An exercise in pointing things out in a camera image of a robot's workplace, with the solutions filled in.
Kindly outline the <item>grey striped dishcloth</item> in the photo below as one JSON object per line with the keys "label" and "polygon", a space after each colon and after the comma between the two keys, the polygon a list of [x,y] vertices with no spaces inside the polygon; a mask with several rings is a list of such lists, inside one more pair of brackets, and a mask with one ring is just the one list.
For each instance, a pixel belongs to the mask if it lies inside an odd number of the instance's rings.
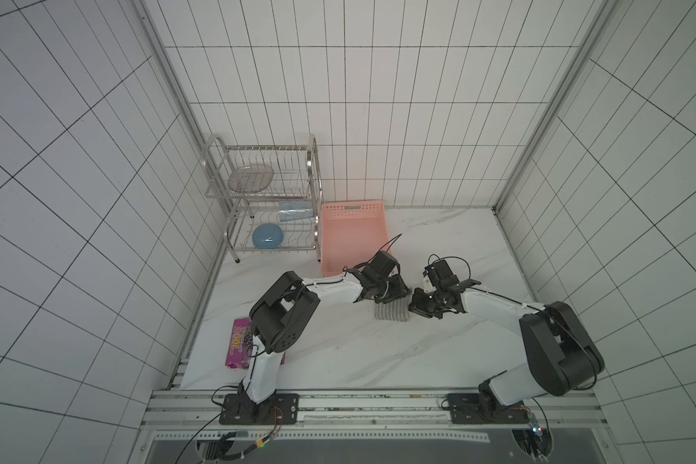
{"label": "grey striped dishcloth", "polygon": [[410,319],[409,305],[411,297],[407,296],[388,303],[374,306],[374,318],[379,321],[407,322]]}

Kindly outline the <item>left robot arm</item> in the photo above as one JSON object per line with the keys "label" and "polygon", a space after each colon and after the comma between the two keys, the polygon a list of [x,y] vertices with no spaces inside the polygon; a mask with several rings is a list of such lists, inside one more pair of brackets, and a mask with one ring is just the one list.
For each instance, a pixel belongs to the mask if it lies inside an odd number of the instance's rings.
{"label": "left robot arm", "polygon": [[410,288],[400,270],[390,253],[377,251],[371,259],[343,269],[338,276],[302,278],[293,271],[280,276],[249,313],[254,360],[241,383],[241,395],[258,406],[276,393],[283,353],[300,338],[319,307],[403,301]]}

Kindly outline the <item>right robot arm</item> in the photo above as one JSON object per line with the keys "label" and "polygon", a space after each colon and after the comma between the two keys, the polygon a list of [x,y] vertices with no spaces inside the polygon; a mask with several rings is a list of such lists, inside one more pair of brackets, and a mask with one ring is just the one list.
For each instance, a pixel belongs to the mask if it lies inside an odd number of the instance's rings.
{"label": "right robot arm", "polygon": [[409,311],[441,319],[446,313],[473,314],[521,336],[526,362],[482,382],[486,407],[508,407],[529,398],[597,383],[605,361],[574,310],[563,302],[527,304],[458,284],[426,292],[417,288]]}

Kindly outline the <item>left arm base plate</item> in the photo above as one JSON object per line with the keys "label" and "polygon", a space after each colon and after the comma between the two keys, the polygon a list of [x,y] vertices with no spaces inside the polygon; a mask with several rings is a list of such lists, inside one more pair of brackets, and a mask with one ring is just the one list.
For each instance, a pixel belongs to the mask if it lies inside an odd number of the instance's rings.
{"label": "left arm base plate", "polygon": [[218,422],[221,425],[295,425],[300,399],[299,394],[273,394],[256,404],[246,394],[228,394]]}

